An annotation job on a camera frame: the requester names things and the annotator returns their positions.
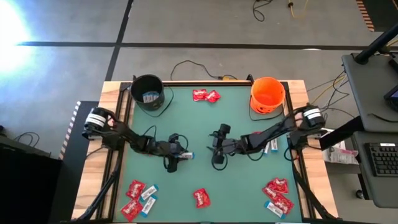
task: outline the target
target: black metal frame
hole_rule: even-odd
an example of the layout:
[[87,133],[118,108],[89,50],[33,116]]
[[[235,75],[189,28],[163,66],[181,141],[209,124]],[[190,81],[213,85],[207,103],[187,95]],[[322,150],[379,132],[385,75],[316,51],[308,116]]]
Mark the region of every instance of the black metal frame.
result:
[[[190,81],[164,81],[164,85],[165,86],[169,86],[169,87],[178,87],[178,86],[251,86],[253,83],[253,79],[252,76],[249,75],[247,81],[194,81],[194,82],[190,82]],[[282,82],[284,88],[285,88],[285,92],[286,92],[286,103],[287,103],[287,108],[289,113],[293,113],[293,105],[292,105],[292,99],[290,97],[290,90],[289,90],[289,84],[287,82]],[[123,102],[123,96],[124,94],[126,94],[126,90],[128,90],[128,87],[131,85],[131,82],[122,82],[121,86],[119,88],[119,96],[118,96],[118,103],[116,105],[116,116],[119,118],[119,114],[120,114],[120,110],[121,110],[121,105]],[[124,123],[128,124],[129,121],[129,115],[130,115],[130,109],[131,109],[131,103],[132,103],[132,97],[129,94],[129,92],[127,92],[127,105],[126,105],[126,112],[125,112],[125,117],[124,117]],[[124,151],[124,142],[122,144],[118,144],[118,159],[122,160],[123,158],[123,151]],[[305,169],[305,163],[304,163],[304,159],[302,156],[302,152],[299,152],[300,156],[298,158],[298,163],[300,166],[300,170],[301,170],[301,175],[303,180],[305,181],[305,183],[307,185],[309,185],[309,181],[308,181],[308,175],[307,175],[307,171]],[[112,158],[113,158],[113,151],[109,150],[108,151],[108,155],[106,158],[106,163],[105,163],[105,168],[104,168],[104,175],[103,175],[103,184],[101,186],[101,188],[104,186],[104,183],[107,181],[108,177],[109,177],[109,173],[111,170],[111,162],[112,162]],[[115,205],[116,205],[116,196],[117,196],[117,191],[118,191],[118,184],[119,184],[119,178],[120,178],[120,172],[118,172],[114,183],[113,183],[113,188],[112,188],[112,192],[111,192],[111,199],[110,199],[110,206],[109,206],[109,210],[108,210],[108,217],[107,218],[102,218],[102,214],[103,214],[103,201],[100,203],[100,206],[97,209],[97,213],[96,213],[96,219],[95,220],[90,220],[90,223],[112,223],[113,222],[113,217],[114,217],[114,209],[115,209]],[[309,201],[308,198],[306,198],[306,202],[307,202],[307,207],[308,207],[308,211],[309,211],[309,215],[310,218],[315,218],[315,210],[313,205],[311,204],[311,202]],[[304,219],[305,217],[303,216],[303,208],[302,205],[300,203],[300,211],[302,214],[302,219]]]

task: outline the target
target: floor stripe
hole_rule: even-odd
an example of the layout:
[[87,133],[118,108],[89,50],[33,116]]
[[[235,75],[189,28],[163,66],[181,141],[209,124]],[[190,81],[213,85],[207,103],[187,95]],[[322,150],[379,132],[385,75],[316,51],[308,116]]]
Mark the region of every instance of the floor stripe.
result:
[[77,114],[77,111],[79,110],[80,104],[81,104],[80,101],[77,101],[77,102],[76,102],[75,109],[73,110],[73,116],[70,118],[69,128],[68,128],[68,130],[67,130],[67,134],[65,135],[65,139],[63,140],[63,144],[62,144],[62,147],[61,147],[61,152],[60,152],[60,154],[58,155],[58,158],[61,159],[61,160],[63,160],[63,156],[65,155],[65,150],[66,150],[66,148],[67,148],[67,146],[68,146],[68,141],[69,141],[70,133],[71,133],[71,131],[72,131],[74,122],[75,122],[75,120],[76,120],[76,114]]
[[124,37],[124,33],[126,32],[127,23],[129,22],[129,16],[130,16],[130,11],[131,11],[131,8],[132,8],[132,2],[133,1],[134,0],[129,0],[129,2],[127,3],[127,6],[126,6],[126,10],[124,11],[122,24],[120,25],[120,29],[119,29],[118,39],[116,40],[116,46],[113,49],[111,61],[109,62],[108,70],[106,71],[105,81],[111,81],[112,80],[114,68],[116,67],[116,62],[118,61],[119,52],[120,52],[119,44],[122,43],[123,37]]
[[373,22],[369,17],[368,10],[366,10],[365,4],[362,2],[362,0],[357,0],[356,3],[358,5],[359,11],[362,14],[362,18],[365,21],[366,27],[368,28],[369,31],[374,32]]

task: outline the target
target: wire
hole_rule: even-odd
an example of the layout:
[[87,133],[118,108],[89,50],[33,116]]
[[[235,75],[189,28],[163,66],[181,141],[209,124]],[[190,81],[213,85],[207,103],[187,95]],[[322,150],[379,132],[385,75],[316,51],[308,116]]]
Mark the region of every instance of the wire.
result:
[[311,148],[313,148],[313,149],[319,149],[319,150],[322,150],[322,149],[321,149],[321,148],[319,148],[319,147],[310,146],[310,145],[308,145],[308,144],[307,144],[307,147],[311,147]]
[[87,154],[86,159],[87,159],[89,156],[91,156],[92,154],[98,152],[98,151],[101,150],[101,149],[105,149],[105,147],[104,147],[104,146],[101,146],[101,147],[95,149],[94,151],[90,152],[89,154]]
[[316,87],[313,87],[313,88],[307,90],[307,92],[312,91],[312,90],[314,90],[314,89],[316,89],[316,88],[319,88],[319,87],[321,87],[321,86],[323,86],[323,85],[326,85],[326,84],[328,84],[328,83],[331,83],[331,82],[333,82],[333,81],[335,81],[335,80],[336,80],[336,79],[334,78],[334,79],[332,79],[332,80],[329,80],[329,81],[327,81],[327,82],[324,82],[324,83],[322,83],[322,84],[320,84],[320,85],[317,85]]
[[187,137],[185,137],[184,135],[182,135],[182,134],[179,134],[179,135],[177,135],[176,137],[183,137],[185,140],[186,140],[186,142],[187,142],[187,146],[185,146],[185,150],[188,150],[188,146],[189,146],[189,142],[188,142],[188,138]]
[[374,114],[374,113],[370,113],[368,115],[374,116],[374,117],[376,117],[376,118],[378,118],[378,119],[380,119],[382,121],[388,122],[388,123],[398,123],[398,121],[393,121],[393,120],[390,120],[390,119],[386,119],[386,118],[383,118],[383,117],[381,117],[381,116],[379,116],[377,114]]
[[344,110],[342,110],[342,109],[338,109],[338,108],[327,108],[326,110],[337,110],[337,111],[340,111],[340,112],[343,112],[343,113],[347,114],[348,116],[350,116],[350,117],[352,117],[352,118],[355,118],[354,115],[352,115],[352,114],[350,114],[349,112],[344,111]]
[[344,77],[340,77],[340,78],[336,78],[335,81],[333,82],[333,84],[330,85],[330,86],[328,86],[326,89],[324,89],[324,90],[315,98],[315,100],[312,101],[311,104],[314,104],[323,94],[326,93],[326,91],[328,91],[330,88],[332,88],[334,84],[337,84],[337,83],[341,82],[344,78],[345,78],[345,76],[344,76]]
[[222,171],[225,170],[226,166],[228,165],[228,155],[225,152],[222,152],[225,155],[225,165],[223,166],[223,168],[217,168],[215,166],[214,163],[214,158],[216,156],[216,153],[213,153],[212,157],[211,157],[211,165],[213,166],[214,169],[218,170],[218,171]]
[[162,112],[160,112],[160,114],[154,116],[154,115],[151,115],[151,114],[149,114],[148,112],[146,112],[144,109],[142,109],[142,107],[141,107],[140,104],[137,104],[138,107],[140,107],[140,109],[141,109],[145,114],[147,114],[148,116],[151,116],[151,117],[153,117],[153,118],[158,118],[159,116],[162,115],[162,113],[163,113],[164,111],[167,110],[167,108],[168,108],[168,107],[170,106],[170,104],[173,102],[173,99],[174,99],[174,91],[173,91],[173,89],[171,89],[171,87],[168,86],[168,88],[172,91],[172,98],[170,99],[170,101],[169,101],[169,103],[167,104],[167,106],[162,110]]
[[261,150],[260,150],[260,156],[259,156],[257,159],[253,159],[253,158],[250,156],[250,154],[246,153],[246,155],[248,156],[248,158],[249,158],[251,161],[254,161],[254,162],[259,161],[261,158],[263,158],[263,154],[264,154],[264,150],[261,149]]
[[290,8],[290,13],[291,13],[291,15],[292,15],[292,17],[294,18],[294,19],[301,19],[301,18],[304,18],[305,17],[305,15],[306,15],[306,13],[307,13],[307,4],[308,4],[308,0],[305,0],[305,4],[304,4],[304,10],[303,10],[303,14],[301,14],[301,15],[299,15],[299,16],[295,16],[294,15],[294,11],[293,11],[293,2],[291,1],[291,0],[288,0],[289,1],[289,3],[288,3],[288,7]]
[[233,79],[235,79],[235,80],[238,80],[238,78],[236,78],[235,76],[233,76],[233,75],[223,75],[222,76],[222,80],[225,80],[225,77],[231,77],[231,78],[233,78]]
[[32,146],[32,147],[36,147],[37,143],[39,143],[40,136],[39,136],[39,134],[37,134],[37,133],[35,133],[33,131],[28,131],[28,132],[22,133],[22,134],[18,135],[17,137],[15,137],[14,140],[17,141],[17,142],[20,142],[20,140],[21,140],[21,138],[23,136],[29,136],[30,137],[30,142],[29,142],[28,146],[31,146],[31,144],[32,144],[32,142],[34,140],[32,134],[37,136],[37,140],[36,140],[35,144]]
[[[261,4],[261,5],[259,5],[259,6],[256,6],[256,2],[260,2],[260,1],[261,1],[261,0],[254,0],[254,2],[253,2],[253,7],[252,7],[252,12],[253,12],[254,18],[256,18],[257,21],[259,21],[259,22],[264,22],[265,19],[266,19],[265,15],[264,15],[262,12],[258,11],[257,9],[259,9],[259,8],[261,8],[261,7],[263,7],[263,6],[266,6],[266,5],[270,4],[273,0],[262,0],[262,1],[266,2],[266,3]],[[258,17],[256,16],[256,14],[259,14],[259,15],[262,17],[262,19],[258,18]]]
[[390,47],[390,46],[392,46],[393,44],[395,44],[395,43],[397,43],[397,42],[398,42],[398,39],[393,40],[393,41],[390,41],[386,46],[387,46],[387,47]]
[[236,78],[235,76],[233,76],[233,75],[223,75],[222,77],[214,76],[214,75],[210,74],[210,72],[207,70],[207,68],[206,68],[206,66],[205,66],[204,64],[196,63],[196,62],[193,62],[193,61],[191,61],[191,60],[184,60],[184,61],[179,62],[179,63],[177,63],[176,65],[174,65],[174,68],[173,68],[172,72],[170,73],[170,80],[173,80],[173,74],[174,74],[175,69],[176,69],[179,65],[181,65],[181,64],[183,64],[183,63],[187,63],[187,62],[190,62],[190,63],[192,63],[192,64],[194,64],[194,65],[201,66],[201,67],[205,70],[205,72],[207,73],[207,75],[210,76],[211,78],[214,78],[214,79],[217,79],[217,80],[222,80],[224,77],[231,77],[231,78],[234,78],[234,79],[237,80],[237,78]]
[[228,165],[228,155],[227,155],[227,153],[221,152],[221,153],[223,153],[223,155],[225,155],[225,158],[226,158],[226,160],[225,160],[225,165],[224,165],[223,168],[217,168],[217,167],[215,166],[214,158],[215,158],[215,156],[217,155],[217,153],[220,151],[220,149],[222,149],[222,148],[224,148],[224,147],[228,147],[228,146],[234,146],[234,145],[236,145],[236,144],[237,144],[237,143],[234,142],[234,143],[232,143],[232,144],[227,144],[227,145],[225,145],[225,146],[220,146],[220,147],[214,149],[214,150],[213,150],[213,155],[211,156],[211,166],[213,166],[213,168],[216,169],[216,170],[218,170],[218,171],[224,170],[224,169],[226,168],[226,166]]
[[294,158],[294,159],[289,159],[289,158],[286,156],[286,152],[287,152],[288,150],[289,150],[289,147],[285,150],[285,153],[284,153],[284,157],[285,157],[285,159],[286,159],[287,161],[293,162],[294,160],[296,160],[296,159],[299,158],[299,156],[296,156],[296,158]]
[[149,130],[151,130],[152,128],[155,128],[155,131],[154,131],[154,139],[156,139],[156,131],[157,131],[157,127],[156,127],[156,125],[152,125],[151,127],[149,127],[145,132],[144,132],[144,134],[142,134],[143,136],[149,131]]
[[[339,79],[339,77],[343,74],[343,72],[341,72],[337,77],[336,77],[336,80],[337,79]],[[329,108],[329,106],[330,106],[330,101],[331,101],[331,99],[334,97],[334,95],[336,94],[336,92],[338,91],[338,89],[340,88],[340,87],[342,87],[342,84],[341,84],[341,82],[340,82],[340,84],[339,84],[339,86],[336,88],[335,87],[335,84],[336,84],[336,80],[333,82],[333,84],[332,84],[332,87],[333,87],[333,89],[335,89],[334,91],[333,91],[333,93],[331,94],[331,96],[330,96],[330,98],[329,98],[329,100],[328,100],[328,103],[327,103],[327,105],[326,105],[326,109],[327,108]],[[342,93],[342,94],[345,94],[345,96],[348,96],[349,94],[348,93],[343,93],[343,92],[340,92],[340,91],[338,91],[339,93]]]
[[251,101],[251,96],[250,96],[250,99],[249,99],[249,117],[250,117],[250,120],[252,120],[252,121],[266,121],[266,120],[274,119],[274,118],[279,117],[279,116],[285,111],[286,99],[285,99],[285,102],[284,102],[283,106],[281,105],[282,110],[280,111],[279,114],[277,114],[277,115],[275,115],[275,116],[273,116],[273,117],[270,117],[270,118],[253,119],[253,118],[251,117],[250,101]]

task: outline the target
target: wooden table frame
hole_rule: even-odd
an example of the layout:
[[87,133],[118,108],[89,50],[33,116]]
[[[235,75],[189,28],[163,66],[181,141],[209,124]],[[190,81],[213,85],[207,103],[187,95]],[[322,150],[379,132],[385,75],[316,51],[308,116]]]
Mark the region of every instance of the wooden table frame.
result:
[[[294,108],[305,106],[308,103],[308,96],[305,89],[303,80],[286,80],[285,89],[287,90],[287,106],[285,107],[285,114],[292,111]],[[121,98],[119,93],[121,92],[121,87],[126,88],[130,82],[105,82],[103,90],[101,92],[101,98],[99,101],[100,107],[109,109],[111,111],[116,111],[117,101],[121,102],[120,107],[120,120],[127,118],[127,123],[132,124],[132,114],[134,112],[134,102],[131,101],[131,97],[128,91],[125,91],[124,97]],[[167,81],[164,82],[165,85],[170,86],[237,86],[237,85],[251,85],[249,80],[229,80],[229,81]],[[311,145],[317,145],[318,142],[311,142]],[[101,146],[100,140],[95,140],[90,142],[88,153],[94,151]],[[96,154],[90,156],[83,168],[83,174],[81,176],[81,182],[76,197],[75,208],[73,210],[72,218],[79,217],[86,208],[91,204],[95,196],[101,189],[104,183],[104,178],[107,178],[109,171],[114,167],[116,158],[118,156],[123,156],[123,153],[119,154],[118,151],[99,151]],[[310,186],[312,192],[316,195],[317,199],[321,204],[331,213],[333,216],[337,217],[337,209],[333,194],[331,192],[330,183],[328,175],[326,172],[325,163],[322,158],[321,151],[312,148],[306,148],[302,151],[300,159],[296,160],[295,166],[301,173],[304,180]],[[122,162],[122,168],[120,175],[123,175],[124,163]],[[115,209],[116,198],[120,189],[121,183],[116,181],[118,187],[111,187],[111,189],[106,194],[104,199],[103,207],[108,210],[108,214],[96,213],[92,218],[113,218],[113,215],[117,212]],[[301,187],[298,185],[298,196],[300,199],[300,208],[302,211],[303,218],[320,218],[319,214],[314,211],[313,207],[310,205],[305,197],[305,194]]]

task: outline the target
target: desk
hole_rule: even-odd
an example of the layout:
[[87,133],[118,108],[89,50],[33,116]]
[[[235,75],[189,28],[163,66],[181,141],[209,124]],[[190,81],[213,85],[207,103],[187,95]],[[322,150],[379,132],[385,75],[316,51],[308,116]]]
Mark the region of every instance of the desk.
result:
[[[228,82],[248,82],[248,81],[228,81]],[[308,102],[308,96],[305,89],[304,81],[303,80],[287,80],[290,89],[290,97],[292,101],[293,108],[298,108],[304,106]],[[121,82],[105,82],[102,92],[101,98],[99,101],[99,106],[114,111],[116,109],[116,102],[118,100],[119,95],[119,87]],[[120,119],[124,118],[124,110],[126,108],[126,100],[124,100],[122,109],[121,109],[121,117]],[[94,151],[95,149],[99,148],[101,145],[100,140],[95,140],[90,142],[88,153]],[[90,205],[93,199],[96,197],[98,192],[101,188],[103,172],[104,172],[104,165],[106,162],[106,155],[107,150],[103,149],[93,155],[90,156],[89,159],[86,160],[85,166],[83,169],[83,174],[80,181],[80,187],[78,190],[78,195],[75,202],[75,209],[73,211],[73,218],[79,217],[86,208]],[[113,165],[116,160],[118,152],[113,152]],[[322,158],[321,151],[312,148],[306,148],[303,150],[303,159],[305,162],[305,171],[308,176],[308,182],[310,188],[317,196],[319,201],[325,206],[325,208],[334,216],[338,216],[337,209],[335,205],[335,201],[333,198],[333,194],[331,191],[328,175],[326,172],[325,163]],[[299,188],[299,195],[300,195],[300,203],[302,206],[302,215],[303,217],[310,217],[310,212],[307,207],[305,195]],[[104,211],[108,211],[109,208],[109,198],[110,198],[110,191],[109,190],[107,197],[105,198],[104,203]],[[104,212],[103,217],[108,217],[107,212]]]

